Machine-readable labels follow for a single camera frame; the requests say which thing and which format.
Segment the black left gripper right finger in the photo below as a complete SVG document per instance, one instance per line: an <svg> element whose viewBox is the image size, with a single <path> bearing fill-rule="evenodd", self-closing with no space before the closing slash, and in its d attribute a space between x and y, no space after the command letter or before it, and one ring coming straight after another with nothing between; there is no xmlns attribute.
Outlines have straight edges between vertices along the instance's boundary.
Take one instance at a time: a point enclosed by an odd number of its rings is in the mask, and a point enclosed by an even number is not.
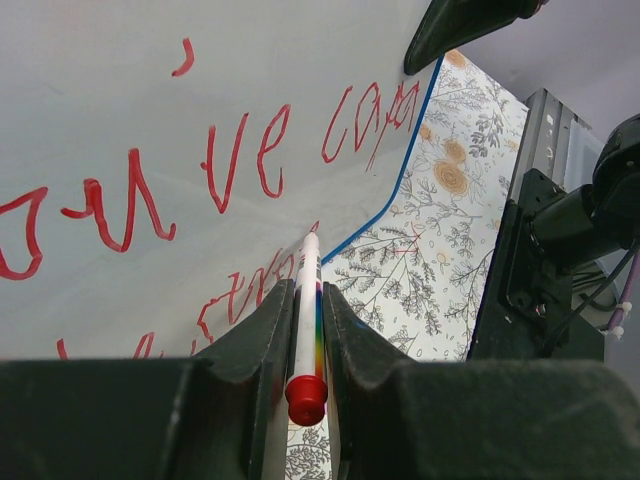
<svg viewBox="0 0 640 480"><path fill-rule="evenodd" d="M593 361L418 362L326 284L337 479L635 479L639 403Z"/></svg>

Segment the red white marker pen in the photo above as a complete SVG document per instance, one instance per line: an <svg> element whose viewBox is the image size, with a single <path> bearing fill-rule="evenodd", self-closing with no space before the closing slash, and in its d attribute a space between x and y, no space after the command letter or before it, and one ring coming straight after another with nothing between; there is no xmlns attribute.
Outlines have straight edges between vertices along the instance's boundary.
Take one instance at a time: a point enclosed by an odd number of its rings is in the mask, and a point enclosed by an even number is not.
<svg viewBox="0 0 640 480"><path fill-rule="evenodd" d="M289 418L303 427L321 422L328 398L322 301L319 239L311 232L300 250L285 388Z"/></svg>

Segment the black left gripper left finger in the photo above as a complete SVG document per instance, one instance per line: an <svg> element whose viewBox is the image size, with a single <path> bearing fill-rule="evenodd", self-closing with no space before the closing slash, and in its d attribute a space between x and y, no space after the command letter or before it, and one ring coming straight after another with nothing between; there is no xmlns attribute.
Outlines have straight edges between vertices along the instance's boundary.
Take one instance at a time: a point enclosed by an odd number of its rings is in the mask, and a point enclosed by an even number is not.
<svg viewBox="0 0 640 480"><path fill-rule="evenodd" d="M294 286L190 358L1 365L5 479L280 479Z"/></svg>

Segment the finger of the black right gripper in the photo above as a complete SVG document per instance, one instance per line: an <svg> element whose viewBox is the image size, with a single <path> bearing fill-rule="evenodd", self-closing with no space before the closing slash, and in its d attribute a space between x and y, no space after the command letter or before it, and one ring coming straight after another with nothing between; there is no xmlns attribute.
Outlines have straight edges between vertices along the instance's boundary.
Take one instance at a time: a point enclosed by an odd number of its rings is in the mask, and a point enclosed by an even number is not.
<svg viewBox="0 0 640 480"><path fill-rule="evenodd" d="M535 15L542 0L436 0L406 50L403 72L413 76L450 50Z"/></svg>

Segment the blue framed whiteboard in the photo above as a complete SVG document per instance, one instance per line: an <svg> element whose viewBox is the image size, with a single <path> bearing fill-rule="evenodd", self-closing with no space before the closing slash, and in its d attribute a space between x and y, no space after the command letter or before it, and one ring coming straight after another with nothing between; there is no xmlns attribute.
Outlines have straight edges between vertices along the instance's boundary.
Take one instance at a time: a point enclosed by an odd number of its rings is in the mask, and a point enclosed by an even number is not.
<svg viewBox="0 0 640 480"><path fill-rule="evenodd" d="M5 1L1 356L187 356L391 198L424 1Z"/></svg>

